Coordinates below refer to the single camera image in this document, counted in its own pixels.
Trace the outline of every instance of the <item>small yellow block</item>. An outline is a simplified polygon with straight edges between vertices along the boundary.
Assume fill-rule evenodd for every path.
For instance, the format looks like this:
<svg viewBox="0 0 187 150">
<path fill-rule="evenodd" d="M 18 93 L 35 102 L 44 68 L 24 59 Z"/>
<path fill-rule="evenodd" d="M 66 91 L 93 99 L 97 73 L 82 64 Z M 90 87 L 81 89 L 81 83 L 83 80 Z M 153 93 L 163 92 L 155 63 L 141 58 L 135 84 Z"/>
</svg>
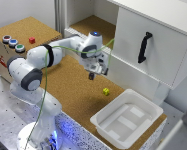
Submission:
<svg viewBox="0 0 187 150">
<path fill-rule="evenodd" d="M 103 89 L 103 94 L 104 95 L 108 96 L 109 92 L 110 92 L 110 90 L 108 88 Z"/>
</svg>

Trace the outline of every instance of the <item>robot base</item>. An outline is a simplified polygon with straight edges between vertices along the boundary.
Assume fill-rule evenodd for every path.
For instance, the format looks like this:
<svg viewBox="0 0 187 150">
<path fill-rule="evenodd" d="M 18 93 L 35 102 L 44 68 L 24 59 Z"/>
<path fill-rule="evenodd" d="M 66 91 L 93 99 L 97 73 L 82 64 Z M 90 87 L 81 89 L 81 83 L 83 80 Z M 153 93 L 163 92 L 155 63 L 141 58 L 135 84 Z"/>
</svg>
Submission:
<svg viewBox="0 0 187 150">
<path fill-rule="evenodd" d="M 31 130 L 32 128 L 34 127 L 35 125 L 35 122 L 32 122 L 30 124 L 28 124 L 27 126 L 25 126 L 18 134 L 18 137 L 17 137 L 17 150 L 24 150 L 25 149 L 25 146 L 26 146 L 26 142 L 27 142 L 27 138 L 29 137 L 30 133 L 31 133 Z M 62 145 L 62 142 L 63 142 L 63 139 L 62 139 L 62 135 L 60 135 L 61 133 L 57 134 L 57 147 L 58 147 L 58 150 L 60 149 L 61 145 Z M 38 147 L 38 148 L 34 148 L 30 142 L 27 144 L 27 148 L 26 150 L 44 150 L 42 149 L 41 147 Z"/>
</svg>

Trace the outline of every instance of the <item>cabinet handle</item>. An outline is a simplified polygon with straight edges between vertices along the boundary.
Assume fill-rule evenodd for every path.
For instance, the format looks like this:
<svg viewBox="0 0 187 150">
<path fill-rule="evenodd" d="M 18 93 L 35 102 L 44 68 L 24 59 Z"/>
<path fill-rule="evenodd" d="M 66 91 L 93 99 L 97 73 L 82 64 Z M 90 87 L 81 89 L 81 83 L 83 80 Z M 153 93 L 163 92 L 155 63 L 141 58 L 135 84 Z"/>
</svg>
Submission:
<svg viewBox="0 0 187 150">
<path fill-rule="evenodd" d="M 146 50 L 146 45 L 147 45 L 147 40 L 149 38 L 151 38 L 153 35 L 149 32 L 146 32 L 146 36 L 144 37 L 143 41 L 142 41 L 142 45 L 140 48 L 140 53 L 139 53 L 139 57 L 138 57 L 138 63 L 142 63 L 143 61 L 146 60 L 146 57 L 144 56 L 145 50 Z"/>
</svg>

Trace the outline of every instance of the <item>cabinet door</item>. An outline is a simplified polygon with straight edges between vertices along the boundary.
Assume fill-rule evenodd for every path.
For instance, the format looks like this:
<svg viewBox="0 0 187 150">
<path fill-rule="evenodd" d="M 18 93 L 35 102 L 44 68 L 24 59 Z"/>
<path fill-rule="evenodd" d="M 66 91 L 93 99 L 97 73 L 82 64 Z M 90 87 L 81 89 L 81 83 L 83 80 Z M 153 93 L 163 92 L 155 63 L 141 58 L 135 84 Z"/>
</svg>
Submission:
<svg viewBox="0 0 187 150">
<path fill-rule="evenodd" d="M 146 32 L 146 60 L 138 63 Z M 120 8 L 113 54 L 172 86 L 187 51 L 187 36 L 129 10 Z"/>
</svg>

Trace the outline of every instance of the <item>white tray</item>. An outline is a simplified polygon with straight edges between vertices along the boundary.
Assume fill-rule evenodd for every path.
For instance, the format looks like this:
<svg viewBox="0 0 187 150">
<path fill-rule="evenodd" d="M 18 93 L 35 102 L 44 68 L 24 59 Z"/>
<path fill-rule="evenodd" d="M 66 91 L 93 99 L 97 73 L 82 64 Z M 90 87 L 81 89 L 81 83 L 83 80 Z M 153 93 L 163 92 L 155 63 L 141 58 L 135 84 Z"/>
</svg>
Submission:
<svg viewBox="0 0 187 150">
<path fill-rule="evenodd" d="M 115 147 L 128 149 L 162 113 L 162 108 L 128 89 L 90 121 L 98 133 Z"/>
</svg>

